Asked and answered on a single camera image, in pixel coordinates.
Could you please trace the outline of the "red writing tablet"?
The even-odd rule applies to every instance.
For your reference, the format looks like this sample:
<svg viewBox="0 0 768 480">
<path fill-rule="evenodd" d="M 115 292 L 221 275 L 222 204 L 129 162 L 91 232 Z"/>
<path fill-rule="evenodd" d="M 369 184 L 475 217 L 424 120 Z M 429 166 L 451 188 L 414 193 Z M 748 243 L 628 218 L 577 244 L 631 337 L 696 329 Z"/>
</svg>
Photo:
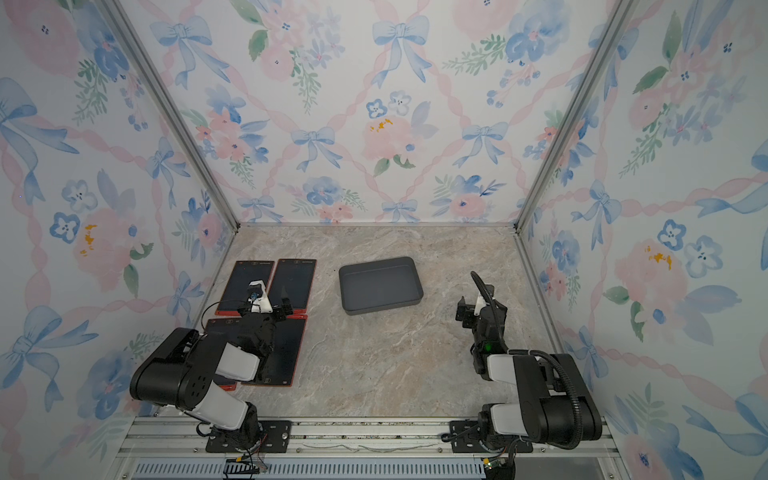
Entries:
<svg viewBox="0 0 768 480">
<path fill-rule="evenodd" d="M 254 385 L 267 387 L 292 385 L 306 323 L 305 318 L 289 318 L 277 324 L 273 351 L 260 364 L 253 380 Z"/>
<path fill-rule="evenodd" d="M 240 324 L 240 318 L 225 317 L 225 318 L 212 318 L 208 320 L 207 332 L 212 334 L 223 335 L 229 343 L 238 345 L 238 327 Z M 225 378 L 219 374 L 216 374 L 213 379 L 214 383 L 227 392 L 234 392 L 237 389 L 238 381 Z"/>
<path fill-rule="evenodd" d="M 268 297 L 273 305 L 284 298 L 293 308 L 291 318 L 306 317 L 317 266 L 315 259 L 280 259 L 271 279 Z"/>
<path fill-rule="evenodd" d="M 262 280 L 267 285 L 274 266 L 275 262 L 271 260 L 236 261 L 215 313 L 218 316 L 239 317 L 239 310 L 246 307 L 249 298 L 250 283 Z"/>
</svg>

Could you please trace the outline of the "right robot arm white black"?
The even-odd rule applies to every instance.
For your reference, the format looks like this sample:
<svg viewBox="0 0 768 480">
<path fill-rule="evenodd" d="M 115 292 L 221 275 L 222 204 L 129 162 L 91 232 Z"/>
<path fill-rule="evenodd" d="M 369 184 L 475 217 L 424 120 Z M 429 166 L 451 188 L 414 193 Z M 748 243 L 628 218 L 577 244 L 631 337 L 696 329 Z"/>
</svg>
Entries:
<svg viewBox="0 0 768 480">
<path fill-rule="evenodd" d="M 507 308 L 498 301 L 464 298 L 456 321 L 471 331 L 475 373 L 488 382 L 514 388 L 512 403 L 486 404 L 478 413 L 469 442 L 489 451 L 512 444 L 547 444 L 572 450 L 603 435 L 603 420 L 569 354 L 510 349 L 504 341 Z"/>
</svg>

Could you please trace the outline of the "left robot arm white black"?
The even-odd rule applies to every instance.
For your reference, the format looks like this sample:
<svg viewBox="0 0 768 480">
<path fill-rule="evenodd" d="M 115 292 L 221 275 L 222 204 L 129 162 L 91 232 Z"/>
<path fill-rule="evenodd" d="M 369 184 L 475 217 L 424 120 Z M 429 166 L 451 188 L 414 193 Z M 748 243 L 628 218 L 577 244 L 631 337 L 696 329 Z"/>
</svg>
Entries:
<svg viewBox="0 0 768 480">
<path fill-rule="evenodd" d="M 130 381 L 135 400 L 172 406 L 210 425 L 209 437 L 251 453 L 267 438 L 257 407 L 215 383 L 251 382 L 269 371 L 278 324 L 293 313 L 288 297 L 250 301 L 234 334 L 177 328 L 137 368 Z"/>
</svg>

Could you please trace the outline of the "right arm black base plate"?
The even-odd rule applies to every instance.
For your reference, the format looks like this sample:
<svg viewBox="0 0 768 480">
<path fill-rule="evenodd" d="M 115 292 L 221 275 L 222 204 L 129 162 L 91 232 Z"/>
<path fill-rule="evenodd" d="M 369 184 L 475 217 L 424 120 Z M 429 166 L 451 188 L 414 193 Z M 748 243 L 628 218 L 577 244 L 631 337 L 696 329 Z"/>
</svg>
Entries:
<svg viewBox="0 0 768 480">
<path fill-rule="evenodd" d="M 532 453 L 534 448 L 518 436 L 504 436 L 484 433 L 477 420 L 453 420 L 448 431 L 440 440 L 450 446 L 453 453 L 483 453 L 501 455 L 506 453 Z"/>
</svg>

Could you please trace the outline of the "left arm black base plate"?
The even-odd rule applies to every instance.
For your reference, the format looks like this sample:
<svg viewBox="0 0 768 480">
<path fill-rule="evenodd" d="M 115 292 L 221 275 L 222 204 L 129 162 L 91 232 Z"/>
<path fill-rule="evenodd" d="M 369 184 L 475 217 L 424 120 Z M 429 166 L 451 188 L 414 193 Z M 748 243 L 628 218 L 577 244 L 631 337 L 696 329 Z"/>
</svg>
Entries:
<svg viewBox="0 0 768 480">
<path fill-rule="evenodd" d="M 207 435 L 206 453 L 285 453 L 293 424 L 288 420 L 245 423 L 238 430 L 214 428 Z"/>
</svg>

